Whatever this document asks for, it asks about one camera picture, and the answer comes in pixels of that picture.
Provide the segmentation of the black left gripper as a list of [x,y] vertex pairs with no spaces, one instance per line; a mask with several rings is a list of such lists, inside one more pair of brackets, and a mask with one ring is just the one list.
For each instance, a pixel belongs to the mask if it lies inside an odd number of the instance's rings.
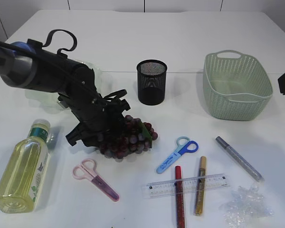
[[97,135],[107,131],[120,132],[124,127],[123,111],[130,105],[125,99],[125,89],[102,97],[95,86],[95,74],[92,69],[78,68],[71,74],[72,82],[66,86],[63,97],[69,97],[68,105],[79,124],[66,135],[71,146],[81,140],[85,146],[97,146]]

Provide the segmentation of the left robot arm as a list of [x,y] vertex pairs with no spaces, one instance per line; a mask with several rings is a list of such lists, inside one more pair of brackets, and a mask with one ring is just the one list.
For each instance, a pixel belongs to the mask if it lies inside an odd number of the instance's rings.
[[96,146],[97,135],[120,136],[125,129],[123,111],[130,109],[124,99],[126,90],[101,96],[95,86],[95,72],[87,65],[67,57],[68,48],[56,53],[45,50],[45,43],[29,39],[8,44],[0,41],[0,77],[11,87],[57,93],[64,107],[70,108],[78,125],[66,136],[70,145],[81,140],[85,146]]

